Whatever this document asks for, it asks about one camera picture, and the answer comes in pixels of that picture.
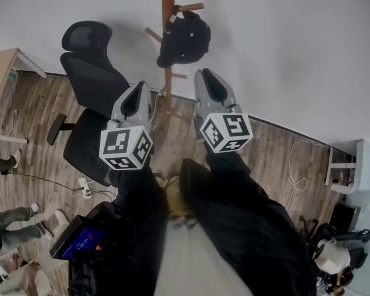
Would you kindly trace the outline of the person's white shirt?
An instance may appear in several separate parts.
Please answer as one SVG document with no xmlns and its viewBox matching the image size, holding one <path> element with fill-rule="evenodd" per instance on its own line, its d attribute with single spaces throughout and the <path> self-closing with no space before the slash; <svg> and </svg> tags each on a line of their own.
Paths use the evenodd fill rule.
<svg viewBox="0 0 370 296">
<path fill-rule="evenodd" d="M 154 296 L 253 296 L 195 219 L 166 228 Z"/>
</svg>

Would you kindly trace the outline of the white shelf unit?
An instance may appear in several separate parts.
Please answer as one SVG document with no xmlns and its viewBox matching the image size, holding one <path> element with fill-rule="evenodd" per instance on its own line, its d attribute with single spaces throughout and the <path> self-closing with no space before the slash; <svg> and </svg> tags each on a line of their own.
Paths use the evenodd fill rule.
<svg viewBox="0 0 370 296">
<path fill-rule="evenodd" d="M 355 161 L 334 163 L 334 151 L 339 150 L 351 155 Z M 353 180 L 346 186 L 334 183 L 331 179 L 332 170 L 346 169 L 354 172 Z M 329 146 L 329 163 L 325 185 L 331 185 L 331 190 L 349 195 L 358 191 L 370 191 L 370 143 L 365 139 L 338 142 Z"/>
</svg>

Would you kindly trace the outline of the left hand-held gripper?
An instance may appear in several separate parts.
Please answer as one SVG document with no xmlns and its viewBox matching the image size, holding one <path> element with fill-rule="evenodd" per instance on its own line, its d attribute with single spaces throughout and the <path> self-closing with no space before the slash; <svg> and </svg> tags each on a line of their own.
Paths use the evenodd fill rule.
<svg viewBox="0 0 370 296">
<path fill-rule="evenodd" d="M 101 131 L 99 157 L 112 170 L 140 170 L 151 153 L 150 88 L 130 86 L 114 103 L 107 129 Z"/>
</svg>

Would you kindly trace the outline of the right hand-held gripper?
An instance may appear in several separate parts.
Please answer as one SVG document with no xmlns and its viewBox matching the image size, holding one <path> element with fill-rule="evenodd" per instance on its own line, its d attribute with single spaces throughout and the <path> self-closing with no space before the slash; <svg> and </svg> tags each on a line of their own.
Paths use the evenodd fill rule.
<svg viewBox="0 0 370 296">
<path fill-rule="evenodd" d="M 210 99 L 224 106 L 236 104 L 232 87 L 208 68 L 194 75 L 195 98 L 199 103 L 194 117 L 197 139 L 203 139 L 215 154 L 240 151 L 253 138 L 249 116 L 223 107 L 202 116 L 200 109 L 210 110 Z"/>
</svg>

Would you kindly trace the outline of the person's left forearm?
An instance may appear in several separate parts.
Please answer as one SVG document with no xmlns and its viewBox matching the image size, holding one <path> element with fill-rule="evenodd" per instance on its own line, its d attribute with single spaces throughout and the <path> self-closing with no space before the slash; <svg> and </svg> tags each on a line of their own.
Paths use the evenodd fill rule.
<svg viewBox="0 0 370 296">
<path fill-rule="evenodd" d="M 117 198 L 92 210 L 113 243 L 76 251 L 69 262 L 69 296 L 154 296 L 163 256 L 168 202 L 150 167 L 113 174 Z"/>
</svg>

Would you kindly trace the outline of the white fabric bundle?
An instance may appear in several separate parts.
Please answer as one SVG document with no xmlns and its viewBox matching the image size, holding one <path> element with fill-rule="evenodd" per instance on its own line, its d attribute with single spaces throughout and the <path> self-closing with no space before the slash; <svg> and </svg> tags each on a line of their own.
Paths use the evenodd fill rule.
<svg viewBox="0 0 370 296">
<path fill-rule="evenodd" d="M 41 266 L 35 277 L 38 296 L 49 296 L 52 292 L 49 277 L 56 268 L 64 265 L 65 261 L 52 258 L 48 251 L 40 253 L 33 261 Z M 28 296 L 27 285 L 28 275 L 25 265 L 11 272 L 8 278 L 0 283 L 0 296 Z"/>
</svg>

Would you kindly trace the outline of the white power strip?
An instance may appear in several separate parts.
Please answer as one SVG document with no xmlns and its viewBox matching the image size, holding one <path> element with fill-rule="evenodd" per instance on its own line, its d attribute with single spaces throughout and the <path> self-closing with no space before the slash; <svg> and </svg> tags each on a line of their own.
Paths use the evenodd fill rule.
<svg viewBox="0 0 370 296">
<path fill-rule="evenodd" d="M 92 191 L 89 187 L 89 183 L 87 182 L 86 178 L 82 177 L 78 180 L 78 182 L 80 184 L 80 188 L 83 193 L 83 198 L 90 199 L 93 196 L 93 194 L 92 194 Z"/>
</svg>

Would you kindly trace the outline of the light wooden desk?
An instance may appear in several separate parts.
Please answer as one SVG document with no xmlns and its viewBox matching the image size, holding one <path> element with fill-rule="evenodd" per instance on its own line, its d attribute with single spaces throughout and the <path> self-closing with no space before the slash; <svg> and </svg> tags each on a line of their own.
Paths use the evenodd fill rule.
<svg viewBox="0 0 370 296">
<path fill-rule="evenodd" d="M 37 73 L 42 78 L 47 78 L 47 73 L 39 67 L 34 61 L 32 61 L 27 55 L 25 55 L 19 48 L 6 49 L 0 51 L 0 99 L 2 91 L 6 85 L 7 77 L 13 67 L 15 67 L 16 61 L 21 61 L 31 71 Z M 0 135 L 0 141 L 13 142 L 18 144 L 28 144 L 28 140 L 24 138 L 14 138 L 10 136 Z"/>
</svg>

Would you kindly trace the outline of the black baseball cap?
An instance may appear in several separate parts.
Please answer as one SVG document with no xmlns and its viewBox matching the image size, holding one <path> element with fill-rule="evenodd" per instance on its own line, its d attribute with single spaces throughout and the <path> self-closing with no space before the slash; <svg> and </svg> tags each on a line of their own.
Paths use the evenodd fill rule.
<svg viewBox="0 0 370 296">
<path fill-rule="evenodd" d="M 157 65 L 169 68 L 174 64 L 193 64 L 198 62 L 209 49 L 211 29 L 199 14 L 182 12 L 175 5 L 173 14 L 163 29 L 160 55 Z"/>
</svg>

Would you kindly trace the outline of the black box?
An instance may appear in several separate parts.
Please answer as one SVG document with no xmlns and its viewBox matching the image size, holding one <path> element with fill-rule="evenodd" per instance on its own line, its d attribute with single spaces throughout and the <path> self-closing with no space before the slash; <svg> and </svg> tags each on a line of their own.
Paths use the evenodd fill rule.
<svg viewBox="0 0 370 296">
<path fill-rule="evenodd" d="M 345 203 L 337 203 L 333 209 L 329 224 L 339 231 L 352 231 L 355 229 L 361 208 Z"/>
</svg>

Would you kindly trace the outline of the black mesh office chair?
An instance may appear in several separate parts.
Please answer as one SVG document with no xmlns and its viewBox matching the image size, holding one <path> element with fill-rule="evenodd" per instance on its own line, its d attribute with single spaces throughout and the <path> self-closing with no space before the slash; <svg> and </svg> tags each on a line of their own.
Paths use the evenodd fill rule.
<svg viewBox="0 0 370 296">
<path fill-rule="evenodd" d="M 90 20 L 76 22 L 66 30 L 60 62 L 77 103 L 85 110 L 76 123 L 66 123 L 66 115 L 58 114 L 47 134 L 47 143 L 53 145 L 61 131 L 69 131 L 64 159 L 106 187 L 110 186 L 110 167 L 99 157 L 101 132 L 107 127 L 114 103 L 129 88 L 125 77 L 109 61 L 111 37 L 108 25 Z"/>
</svg>

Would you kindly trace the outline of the black tablet blue screen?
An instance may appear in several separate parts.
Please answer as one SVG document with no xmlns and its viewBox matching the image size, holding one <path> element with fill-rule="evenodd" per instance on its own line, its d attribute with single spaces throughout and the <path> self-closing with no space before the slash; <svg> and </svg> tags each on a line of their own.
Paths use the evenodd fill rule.
<svg viewBox="0 0 370 296">
<path fill-rule="evenodd" d="M 50 256 L 71 260 L 74 251 L 95 250 L 106 234 L 105 230 L 99 229 L 87 217 L 77 215 L 51 246 Z"/>
</svg>

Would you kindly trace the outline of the person's right forearm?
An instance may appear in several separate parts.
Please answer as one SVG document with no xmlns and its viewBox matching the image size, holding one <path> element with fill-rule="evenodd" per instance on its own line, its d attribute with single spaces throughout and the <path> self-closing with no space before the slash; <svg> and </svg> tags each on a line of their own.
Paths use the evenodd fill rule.
<svg viewBox="0 0 370 296">
<path fill-rule="evenodd" d="M 187 207 L 253 296 L 316 296 L 318 268 L 286 209 L 250 177 L 235 152 L 184 159 Z"/>
</svg>

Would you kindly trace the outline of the black padded bar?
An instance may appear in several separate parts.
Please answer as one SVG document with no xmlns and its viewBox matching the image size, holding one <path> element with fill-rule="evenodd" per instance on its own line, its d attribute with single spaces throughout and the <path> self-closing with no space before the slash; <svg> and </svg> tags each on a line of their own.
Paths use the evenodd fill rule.
<svg viewBox="0 0 370 296">
<path fill-rule="evenodd" d="M 363 229 L 362 231 L 351 231 L 334 236 L 337 241 L 361 241 L 367 243 L 370 241 L 370 230 Z"/>
</svg>

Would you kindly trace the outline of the person's olive trousers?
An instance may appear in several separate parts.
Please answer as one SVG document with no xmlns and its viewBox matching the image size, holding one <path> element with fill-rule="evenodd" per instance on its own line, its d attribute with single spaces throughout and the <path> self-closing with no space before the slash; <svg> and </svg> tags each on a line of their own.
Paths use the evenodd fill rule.
<svg viewBox="0 0 370 296">
<path fill-rule="evenodd" d="M 169 220 L 176 225 L 193 226 L 197 223 L 194 214 L 187 207 L 179 190 L 179 176 L 164 180 L 162 187 L 168 201 Z"/>
</svg>

